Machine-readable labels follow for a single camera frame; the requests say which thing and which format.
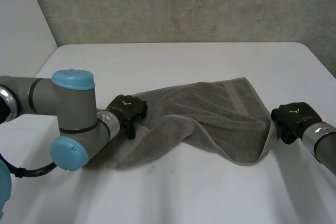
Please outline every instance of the white wall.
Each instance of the white wall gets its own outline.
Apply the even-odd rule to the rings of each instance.
[[[0,76],[33,77],[56,48],[37,0],[0,0]]]

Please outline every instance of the gray towel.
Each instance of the gray towel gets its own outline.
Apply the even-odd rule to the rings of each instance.
[[[136,138],[120,132],[88,167],[127,169],[159,158],[180,142],[238,165],[260,161],[279,139],[270,114],[246,78],[199,82],[135,94],[147,101]]]

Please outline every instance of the light blue joint cap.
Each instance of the light blue joint cap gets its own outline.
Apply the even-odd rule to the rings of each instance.
[[[84,147],[73,138],[60,136],[51,144],[52,161],[64,170],[77,170],[89,161]]]
[[[4,215],[2,209],[6,201],[11,197],[12,192],[12,179],[10,172],[2,160],[0,160],[0,219]]]
[[[93,74],[85,70],[60,70],[53,74],[52,82],[66,89],[90,90],[95,88]]]

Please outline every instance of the white table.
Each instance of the white table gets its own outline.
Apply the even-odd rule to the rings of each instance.
[[[120,93],[245,76],[269,111],[304,101],[336,125],[336,80],[297,43],[69,45],[37,76],[69,68],[94,74],[99,108]],[[55,118],[25,115],[0,132],[10,162],[50,162]],[[56,168],[40,178],[13,178],[2,223],[335,223],[335,206],[336,178],[299,141],[278,142],[252,167],[182,143],[127,172]]]

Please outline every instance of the gray wall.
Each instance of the gray wall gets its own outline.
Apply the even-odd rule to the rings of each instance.
[[[336,75],[336,0],[38,0],[59,46],[297,41]]]

